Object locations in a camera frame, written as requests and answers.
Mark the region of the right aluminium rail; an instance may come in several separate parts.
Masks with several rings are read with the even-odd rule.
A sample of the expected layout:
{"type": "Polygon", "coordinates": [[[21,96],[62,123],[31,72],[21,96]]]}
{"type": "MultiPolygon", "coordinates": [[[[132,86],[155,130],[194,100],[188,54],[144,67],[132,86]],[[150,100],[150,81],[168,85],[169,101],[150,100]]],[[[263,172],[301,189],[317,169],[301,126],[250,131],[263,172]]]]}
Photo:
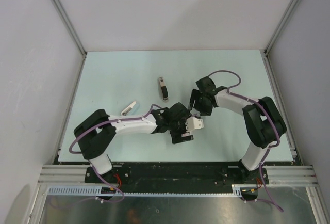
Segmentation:
{"type": "Polygon", "coordinates": [[[265,166],[269,186],[310,187],[318,185],[313,166],[265,166]]]}

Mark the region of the light blue white stapler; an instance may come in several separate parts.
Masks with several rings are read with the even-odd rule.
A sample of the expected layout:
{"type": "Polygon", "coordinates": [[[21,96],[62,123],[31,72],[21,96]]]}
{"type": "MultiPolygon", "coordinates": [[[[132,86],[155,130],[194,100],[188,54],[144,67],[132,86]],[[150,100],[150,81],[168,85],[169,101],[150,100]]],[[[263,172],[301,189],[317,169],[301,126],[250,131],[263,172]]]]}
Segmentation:
{"type": "Polygon", "coordinates": [[[140,105],[137,101],[131,102],[121,111],[121,116],[133,115],[138,110],[139,106],[140,105]]]}

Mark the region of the aluminium rail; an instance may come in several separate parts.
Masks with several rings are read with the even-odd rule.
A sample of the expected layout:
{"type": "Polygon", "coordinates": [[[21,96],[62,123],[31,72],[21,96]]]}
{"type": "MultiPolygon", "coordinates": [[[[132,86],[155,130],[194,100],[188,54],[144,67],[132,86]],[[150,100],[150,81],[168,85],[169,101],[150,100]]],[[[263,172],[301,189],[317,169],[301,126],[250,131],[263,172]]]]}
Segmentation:
{"type": "Polygon", "coordinates": [[[318,185],[313,166],[265,166],[269,186],[310,187],[318,185]]]}
{"type": "Polygon", "coordinates": [[[38,183],[41,185],[84,184],[88,167],[88,165],[44,165],[38,183]]]}

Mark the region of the left aluminium frame post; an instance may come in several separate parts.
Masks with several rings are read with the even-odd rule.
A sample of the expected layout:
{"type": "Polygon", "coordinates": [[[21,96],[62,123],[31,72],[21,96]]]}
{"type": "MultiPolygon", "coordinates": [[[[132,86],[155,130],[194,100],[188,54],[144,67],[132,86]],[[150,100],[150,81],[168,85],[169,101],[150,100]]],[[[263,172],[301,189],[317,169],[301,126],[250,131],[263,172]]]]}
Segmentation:
{"type": "Polygon", "coordinates": [[[87,52],[78,36],[78,33],[76,32],[76,29],[74,28],[74,25],[72,24],[64,5],[62,4],[61,0],[51,0],[55,10],[57,11],[60,19],[62,20],[68,34],[72,38],[76,48],[80,52],[80,54],[85,57],[87,52]]]}

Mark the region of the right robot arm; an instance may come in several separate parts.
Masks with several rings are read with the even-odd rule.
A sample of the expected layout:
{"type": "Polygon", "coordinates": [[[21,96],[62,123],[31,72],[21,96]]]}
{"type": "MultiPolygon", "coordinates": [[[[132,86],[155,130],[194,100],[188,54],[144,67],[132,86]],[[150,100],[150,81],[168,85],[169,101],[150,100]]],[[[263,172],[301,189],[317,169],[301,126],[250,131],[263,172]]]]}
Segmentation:
{"type": "Polygon", "coordinates": [[[280,137],[287,131],[273,99],[245,97],[229,88],[217,87],[208,76],[199,79],[196,85],[197,89],[191,92],[189,109],[195,109],[201,116],[210,116],[214,108],[220,107],[244,118],[250,144],[238,163],[238,178],[243,183],[251,183],[270,150],[279,146],[280,137]]]}

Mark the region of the aluminium frame post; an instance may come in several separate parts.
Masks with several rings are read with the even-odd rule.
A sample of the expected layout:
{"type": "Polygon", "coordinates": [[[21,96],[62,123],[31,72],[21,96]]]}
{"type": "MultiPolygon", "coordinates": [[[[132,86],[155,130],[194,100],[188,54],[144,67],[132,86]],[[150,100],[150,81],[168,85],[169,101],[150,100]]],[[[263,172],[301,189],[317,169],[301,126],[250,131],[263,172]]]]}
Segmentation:
{"type": "Polygon", "coordinates": [[[85,57],[87,52],[78,36],[78,33],[76,32],[76,29],[74,28],[74,25],[72,24],[64,5],[62,4],[61,0],[51,0],[55,10],[57,11],[60,19],[62,20],[68,34],[72,38],[76,48],[80,52],[80,54],[85,57]]]}
{"type": "Polygon", "coordinates": [[[275,31],[273,32],[269,42],[267,43],[264,53],[268,55],[272,48],[274,47],[275,43],[281,36],[281,33],[284,31],[284,28],[287,26],[289,23],[291,17],[293,16],[295,10],[297,9],[299,3],[301,0],[290,0],[288,6],[286,7],[284,14],[282,15],[278,25],[276,26],[275,31]]]}

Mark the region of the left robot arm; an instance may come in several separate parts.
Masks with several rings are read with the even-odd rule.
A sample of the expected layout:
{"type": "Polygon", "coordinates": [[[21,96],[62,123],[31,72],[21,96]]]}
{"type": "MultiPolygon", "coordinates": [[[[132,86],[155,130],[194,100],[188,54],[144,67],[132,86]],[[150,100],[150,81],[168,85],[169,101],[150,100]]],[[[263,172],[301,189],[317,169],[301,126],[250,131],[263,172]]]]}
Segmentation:
{"type": "Polygon", "coordinates": [[[82,154],[91,164],[96,177],[107,183],[114,170],[106,152],[112,140],[126,134],[159,134],[169,132],[172,143],[193,140],[192,131],[202,127],[200,119],[182,104],[170,108],[151,105],[149,111],[138,116],[110,116],[98,109],[74,130],[75,140],[69,147],[72,154],[82,154]]]}

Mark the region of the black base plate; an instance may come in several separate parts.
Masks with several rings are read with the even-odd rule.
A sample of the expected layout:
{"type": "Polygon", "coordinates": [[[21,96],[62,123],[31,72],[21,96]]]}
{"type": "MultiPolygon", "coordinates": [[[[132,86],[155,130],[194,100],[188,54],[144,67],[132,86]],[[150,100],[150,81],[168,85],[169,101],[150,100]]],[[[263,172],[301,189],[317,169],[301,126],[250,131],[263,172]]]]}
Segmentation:
{"type": "Polygon", "coordinates": [[[238,162],[121,162],[97,177],[87,168],[85,182],[119,183],[125,193],[228,193],[232,185],[268,184],[268,173],[261,169],[246,179],[241,177],[238,162]]]}

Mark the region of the beige black stapler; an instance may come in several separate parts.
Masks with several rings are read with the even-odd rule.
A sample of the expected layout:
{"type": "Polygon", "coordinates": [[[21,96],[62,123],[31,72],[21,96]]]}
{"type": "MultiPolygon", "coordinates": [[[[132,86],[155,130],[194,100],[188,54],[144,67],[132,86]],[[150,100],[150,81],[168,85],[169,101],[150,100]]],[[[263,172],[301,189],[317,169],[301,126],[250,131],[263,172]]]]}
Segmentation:
{"type": "Polygon", "coordinates": [[[169,94],[168,94],[168,89],[166,86],[166,83],[164,81],[163,77],[158,78],[158,86],[159,86],[159,93],[160,97],[163,102],[168,102],[169,101],[169,94]]]}

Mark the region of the right aluminium frame post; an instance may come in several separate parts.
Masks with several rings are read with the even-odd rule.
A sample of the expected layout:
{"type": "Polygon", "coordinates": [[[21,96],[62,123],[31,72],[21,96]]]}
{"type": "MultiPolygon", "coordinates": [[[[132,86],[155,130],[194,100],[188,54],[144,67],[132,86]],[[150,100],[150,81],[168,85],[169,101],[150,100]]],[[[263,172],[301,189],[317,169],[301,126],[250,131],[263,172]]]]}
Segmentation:
{"type": "Polygon", "coordinates": [[[289,23],[291,17],[293,16],[295,10],[297,9],[299,3],[301,0],[290,0],[288,6],[286,7],[284,14],[282,15],[278,25],[276,26],[275,31],[273,32],[269,42],[267,43],[264,53],[268,55],[272,48],[274,47],[275,43],[281,36],[281,33],[284,31],[284,28],[287,26],[289,23]]]}

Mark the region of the left aluminium rail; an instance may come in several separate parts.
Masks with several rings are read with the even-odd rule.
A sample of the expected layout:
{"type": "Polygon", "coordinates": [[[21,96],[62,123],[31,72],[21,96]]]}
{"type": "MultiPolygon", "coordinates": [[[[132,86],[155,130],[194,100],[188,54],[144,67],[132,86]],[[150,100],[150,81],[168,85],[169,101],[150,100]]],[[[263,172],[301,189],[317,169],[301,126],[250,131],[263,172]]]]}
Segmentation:
{"type": "Polygon", "coordinates": [[[44,165],[38,183],[41,185],[84,184],[88,167],[88,165],[44,165]]]}

